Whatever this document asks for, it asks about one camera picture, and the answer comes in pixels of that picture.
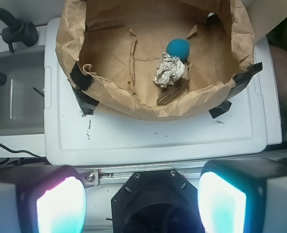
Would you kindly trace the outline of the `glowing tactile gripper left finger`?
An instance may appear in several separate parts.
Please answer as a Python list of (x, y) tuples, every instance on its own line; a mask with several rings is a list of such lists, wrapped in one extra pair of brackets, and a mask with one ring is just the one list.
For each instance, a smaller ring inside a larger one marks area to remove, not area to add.
[(0, 166), (0, 233), (80, 233), (86, 208), (72, 166)]

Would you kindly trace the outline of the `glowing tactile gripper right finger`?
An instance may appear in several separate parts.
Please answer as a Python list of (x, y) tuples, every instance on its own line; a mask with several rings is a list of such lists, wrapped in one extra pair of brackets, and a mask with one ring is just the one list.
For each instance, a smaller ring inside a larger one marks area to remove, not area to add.
[(287, 233), (287, 159), (210, 160), (197, 200), (208, 233)]

